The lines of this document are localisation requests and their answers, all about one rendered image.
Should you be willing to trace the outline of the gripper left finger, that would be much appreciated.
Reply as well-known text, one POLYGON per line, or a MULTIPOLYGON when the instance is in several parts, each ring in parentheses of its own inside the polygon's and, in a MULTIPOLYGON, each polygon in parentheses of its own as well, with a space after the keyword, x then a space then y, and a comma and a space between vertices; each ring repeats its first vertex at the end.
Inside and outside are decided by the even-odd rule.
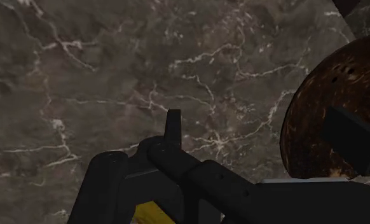
POLYGON ((132 157, 121 151, 94 156, 67 224, 130 224, 139 204, 154 202, 175 224, 257 224, 254 185, 181 148, 181 111, 167 113, 163 136, 140 142, 132 157))

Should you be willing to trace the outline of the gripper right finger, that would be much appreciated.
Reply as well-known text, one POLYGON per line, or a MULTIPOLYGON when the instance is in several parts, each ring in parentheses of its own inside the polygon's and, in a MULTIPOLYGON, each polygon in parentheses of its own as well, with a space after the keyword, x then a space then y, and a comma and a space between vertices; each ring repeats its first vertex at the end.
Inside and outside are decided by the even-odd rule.
POLYGON ((370 123, 345 108, 328 107, 322 139, 361 176, 370 176, 370 123))

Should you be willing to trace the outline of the dark brown speckled round bowl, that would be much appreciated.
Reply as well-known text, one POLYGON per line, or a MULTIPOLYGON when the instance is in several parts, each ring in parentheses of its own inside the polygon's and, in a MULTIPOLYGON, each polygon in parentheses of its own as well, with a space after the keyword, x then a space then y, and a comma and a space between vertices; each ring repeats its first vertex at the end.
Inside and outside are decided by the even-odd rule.
POLYGON ((320 139, 327 107, 337 105, 370 123, 370 35, 326 57, 294 94, 280 133, 282 162, 290 177, 358 176, 320 139))

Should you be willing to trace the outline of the yellow object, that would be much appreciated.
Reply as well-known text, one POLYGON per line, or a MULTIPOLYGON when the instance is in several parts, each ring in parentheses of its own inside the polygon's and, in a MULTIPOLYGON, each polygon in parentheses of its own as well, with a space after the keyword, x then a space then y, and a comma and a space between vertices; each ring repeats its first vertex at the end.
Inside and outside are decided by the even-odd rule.
POLYGON ((154 202, 139 204, 130 224, 175 224, 154 202))

